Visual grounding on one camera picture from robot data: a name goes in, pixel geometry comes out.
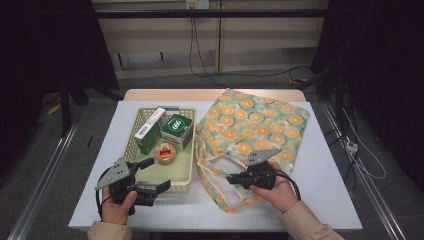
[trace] metal rail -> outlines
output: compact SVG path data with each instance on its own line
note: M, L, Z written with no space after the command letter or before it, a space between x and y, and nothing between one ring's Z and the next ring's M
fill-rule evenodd
M98 10L95 12L43 9L43 17L58 18L319 18L327 16L355 17L357 9L201 9L201 10Z
M342 147L344 148L345 142L342 140L342 138L340 138L342 134L338 130L337 122L333 117L335 116L334 110L331 108L331 106L327 106L325 103L321 103L321 106L331 126L335 130L337 137L340 139ZM348 156L349 162L352 163L352 155L348 154ZM364 164L362 163L359 157L356 162L358 164L361 164L362 167L365 168ZM408 239L405 233L403 232L396 216L394 215L386 200L384 200L383 195L381 195L380 191L375 185L373 179L368 174L364 173L358 167L357 164L354 164L354 171L356 172L359 180L361 181L365 192L367 193L372 205L374 206L375 211L377 212L377 215L379 216L383 226L386 228L386 231L389 234L390 238L393 240Z
M60 163L65 156L66 150L72 141L77 125L82 118L83 109L80 110L81 112L77 114L76 119L71 125L68 133L60 139L58 146L56 147L53 156L50 158L50 161L40 181L32 192L28 203L16 221L7 240L23 240L27 237L28 232L37 216L37 213L40 210L43 200L50 188L50 185L53 182L56 172L60 167Z

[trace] floral bag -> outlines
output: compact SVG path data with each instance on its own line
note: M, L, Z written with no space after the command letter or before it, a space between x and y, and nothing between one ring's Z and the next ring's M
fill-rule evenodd
M219 208L236 212L261 200L226 181L230 173L247 169L251 151L280 149L269 160L291 174L308 118L303 108L232 89L215 100L196 125L195 161L203 187Z

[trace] cabinet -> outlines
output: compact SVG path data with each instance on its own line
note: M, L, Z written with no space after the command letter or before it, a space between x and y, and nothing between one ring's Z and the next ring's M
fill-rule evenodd
M100 10L185 9L181 0L92 0ZM210 9L325 9L326 1L210 0ZM188 18L99 19L110 54L189 51ZM212 50L215 67L222 68L231 50L314 48L318 45L321 18L199 18L198 41Z

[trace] plastic basket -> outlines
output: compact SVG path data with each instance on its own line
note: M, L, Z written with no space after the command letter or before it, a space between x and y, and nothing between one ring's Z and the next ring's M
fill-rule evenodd
M196 110L194 108L181 107L163 107L166 110L168 119L175 113L188 117L195 123ZM124 157L128 162L139 162L146 158L153 157L154 150L148 155L140 153L137 143L134 139L136 132L142 127L147 119L155 112L157 107L140 108L137 112L133 128L128 138L128 143L124 151ZM156 186L168 179L171 179L171 188L167 192L188 192L190 190L193 150L194 150L194 134L184 151L177 150L177 156L173 162L168 165L162 165L155 162L152 166L143 170L138 170L135 176L137 185L142 187ZM163 143L163 138L159 140L156 146Z

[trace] sleeve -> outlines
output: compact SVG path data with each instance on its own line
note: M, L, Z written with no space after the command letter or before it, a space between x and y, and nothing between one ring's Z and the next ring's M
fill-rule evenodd
M280 221L296 240L343 239L329 225L322 224L303 201L299 201L284 213Z
M90 240L130 240L132 229L127 225L94 222L87 235Z

